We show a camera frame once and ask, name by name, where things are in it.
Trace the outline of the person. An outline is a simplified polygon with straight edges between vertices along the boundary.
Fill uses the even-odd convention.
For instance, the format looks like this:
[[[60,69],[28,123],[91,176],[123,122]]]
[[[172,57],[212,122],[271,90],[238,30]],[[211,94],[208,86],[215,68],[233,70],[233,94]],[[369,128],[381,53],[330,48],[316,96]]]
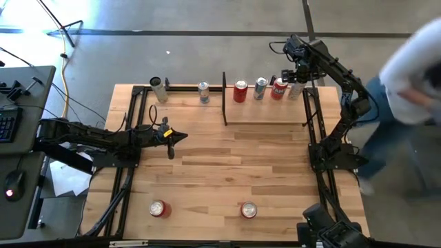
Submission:
[[[418,125],[441,126],[441,17],[424,24],[403,43],[366,85],[372,108],[355,126],[377,123],[360,153],[368,163],[358,168],[364,195],[387,157]]]

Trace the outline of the blue silver Red Bull can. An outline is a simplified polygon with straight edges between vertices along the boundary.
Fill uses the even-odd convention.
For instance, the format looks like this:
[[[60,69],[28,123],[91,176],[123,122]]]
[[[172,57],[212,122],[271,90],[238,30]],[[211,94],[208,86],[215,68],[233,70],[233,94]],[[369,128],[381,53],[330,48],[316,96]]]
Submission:
[[[209,83],[206,81],[199,82],[198,93],[201,103],[209,103]]]
[[[254,98],[256,100],[262,100],[265,95],[265,90],[268,84],[268,80],[265,77],[258,77],[254,86]]]

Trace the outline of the white metal bracket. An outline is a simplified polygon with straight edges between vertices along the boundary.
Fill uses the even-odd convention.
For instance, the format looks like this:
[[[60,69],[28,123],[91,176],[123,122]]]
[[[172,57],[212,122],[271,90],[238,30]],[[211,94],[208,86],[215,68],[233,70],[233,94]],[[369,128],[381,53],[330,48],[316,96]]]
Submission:
[[[147,247],[148,245],[147,240],[115,240],[109,243],[108,248],[137,248]]]

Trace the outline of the wooden shelf black frame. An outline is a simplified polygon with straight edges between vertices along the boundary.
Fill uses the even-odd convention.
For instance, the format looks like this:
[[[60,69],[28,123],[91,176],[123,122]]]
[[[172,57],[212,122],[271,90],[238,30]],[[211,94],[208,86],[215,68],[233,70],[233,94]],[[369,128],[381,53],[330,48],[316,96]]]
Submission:
[[[271,88],[266,87],[264,98],[256,100],[253,96],[254,86],[247,82],[247,97],[244,102],[237,103],[233,99],[235,82],[229,84],[226,73],[222,73],[220,85],[220,122],[222,125],[291,125],[307,122],[302,96],[294,101],[289,100],[286,95],[281,100],[274,100],[270,96]]]

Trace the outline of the black desk clamp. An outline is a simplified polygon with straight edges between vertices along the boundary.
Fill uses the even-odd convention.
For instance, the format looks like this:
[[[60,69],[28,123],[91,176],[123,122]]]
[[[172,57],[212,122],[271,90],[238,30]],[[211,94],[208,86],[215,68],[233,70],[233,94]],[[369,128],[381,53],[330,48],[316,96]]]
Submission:
[[[43,82],[34,78],[33,82],[27,87],[23,87],[18,81],[14,81],[11,87],[8,87],[5,82],[0,82],[0,93],[14,103],[22,95],[29,96],[30,89],[36,84],[43,85]]]

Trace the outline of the black desk support beam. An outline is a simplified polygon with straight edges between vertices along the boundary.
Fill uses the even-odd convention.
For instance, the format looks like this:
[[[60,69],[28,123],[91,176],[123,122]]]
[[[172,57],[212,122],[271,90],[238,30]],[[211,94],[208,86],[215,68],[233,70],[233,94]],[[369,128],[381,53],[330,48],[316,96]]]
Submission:
[[[42,142],[35,142],[33,146],[33,151],[44,152],[46,156],[49,156],[56,161],[62,162],[86,174],[93,175],[92,161],[58,144],[54,145]]]

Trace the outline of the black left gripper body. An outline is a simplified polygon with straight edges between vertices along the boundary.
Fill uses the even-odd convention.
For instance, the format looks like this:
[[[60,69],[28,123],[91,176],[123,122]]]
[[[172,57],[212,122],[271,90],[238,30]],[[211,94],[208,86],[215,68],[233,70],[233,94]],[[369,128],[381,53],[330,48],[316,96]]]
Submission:
[[[172,136],[173,133],[173,129],[168,125],[168,117],[163,117],[161,124],[154,134],[154,144],[166,145],[167,156],[170,160],[172,160],[175,156],[174,141]]]

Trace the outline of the red Fanta strawberry can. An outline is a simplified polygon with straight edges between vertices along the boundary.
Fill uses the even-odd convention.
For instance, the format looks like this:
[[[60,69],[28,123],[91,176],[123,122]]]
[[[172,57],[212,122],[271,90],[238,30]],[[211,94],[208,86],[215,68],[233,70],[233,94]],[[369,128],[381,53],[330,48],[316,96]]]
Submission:
[[[278,77],[271,88],[271,94],[270,96],[274,100],[281,100],[281,98],[284,96],[285,91],[288,87],[288,82],[284,82],[281,77]]]
[[[243,218],[251,219],[257,215],[258,208],[255,203],[247,201],[240,206],[240,214]]]

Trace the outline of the black computer mouse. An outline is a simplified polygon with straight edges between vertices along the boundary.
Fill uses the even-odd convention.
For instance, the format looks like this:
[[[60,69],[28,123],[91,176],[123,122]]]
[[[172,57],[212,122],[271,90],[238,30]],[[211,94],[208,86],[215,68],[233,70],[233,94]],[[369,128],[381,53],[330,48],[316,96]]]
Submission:
[[[25,171],[21,169],[11,171],[4,180],[3,191],[7,201],[20,200],[25,192]]]

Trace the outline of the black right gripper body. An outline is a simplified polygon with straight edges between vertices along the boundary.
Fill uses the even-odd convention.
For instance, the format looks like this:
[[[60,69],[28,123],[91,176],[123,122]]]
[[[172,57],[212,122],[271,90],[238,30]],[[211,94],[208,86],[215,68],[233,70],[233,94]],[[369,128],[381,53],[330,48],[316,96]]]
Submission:
[[[295,70],[282,70],[281,79],[283,83],[307,83],[327,74],[316,65],[312,65],[308,60],[294,60]]]

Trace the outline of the red soda can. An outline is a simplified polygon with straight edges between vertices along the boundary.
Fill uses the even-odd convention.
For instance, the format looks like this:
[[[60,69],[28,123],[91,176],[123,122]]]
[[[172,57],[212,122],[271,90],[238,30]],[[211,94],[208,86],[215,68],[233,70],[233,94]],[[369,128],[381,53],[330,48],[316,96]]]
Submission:
[[[171,205],[163,200],[153,200],[149,206],[149,213],[155,218],[168,218],[171,212]]]

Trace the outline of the black bulky equipment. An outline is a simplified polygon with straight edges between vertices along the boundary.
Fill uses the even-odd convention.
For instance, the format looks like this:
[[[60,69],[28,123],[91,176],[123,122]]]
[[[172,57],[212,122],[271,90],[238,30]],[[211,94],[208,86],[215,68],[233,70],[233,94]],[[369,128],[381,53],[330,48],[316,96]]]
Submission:
[[[335,221],[320,203],[302,215],[306,222],[297,228],[303,248],[369,248],[367,238],[352,223]]]

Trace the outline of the tall white beverage can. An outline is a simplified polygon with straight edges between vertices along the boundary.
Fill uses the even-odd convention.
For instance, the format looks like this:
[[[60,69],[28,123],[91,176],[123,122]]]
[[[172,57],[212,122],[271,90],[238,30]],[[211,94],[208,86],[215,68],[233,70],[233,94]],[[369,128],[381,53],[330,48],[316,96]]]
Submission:
[[[150,79],[150,87],[160,103],[165,103],[168,100],[165,84],[159,77],[154,76]]]
[[[287,98],[293,101],[297,100],[298,97],[302,94],[302,91],[304,90],[305,86],[306,83],[299,83],[299,82],[292,83],[288,91]]]

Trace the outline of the grey desk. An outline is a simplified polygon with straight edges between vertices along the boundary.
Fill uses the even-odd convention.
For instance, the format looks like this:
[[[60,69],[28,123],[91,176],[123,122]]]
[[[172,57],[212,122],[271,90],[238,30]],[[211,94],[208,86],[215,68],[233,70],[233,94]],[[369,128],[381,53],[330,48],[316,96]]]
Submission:
[[[0,83],[11,86],[18,81],[30,87],[28,96],[20,96],[17,105],[22,108],[21,120],[11,143],[0,143],[0,240],[22,237],[27,225],[34,192],[45,158],[42,152],[31,149],[37,134],[56,68],[53,65],[0,68]],[[16,169],[24,171],[23,195],[15,202],[5,197],[6,176]]]

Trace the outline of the red Coca-Cola can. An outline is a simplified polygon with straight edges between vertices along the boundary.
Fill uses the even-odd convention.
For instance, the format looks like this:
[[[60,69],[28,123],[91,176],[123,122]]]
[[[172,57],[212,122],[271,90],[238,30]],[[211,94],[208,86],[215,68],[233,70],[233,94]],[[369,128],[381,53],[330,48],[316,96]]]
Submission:
[[[245,80],[238,80],[234,84],[233,99],[237,103],[242,103],[247,97],[248,83]]]

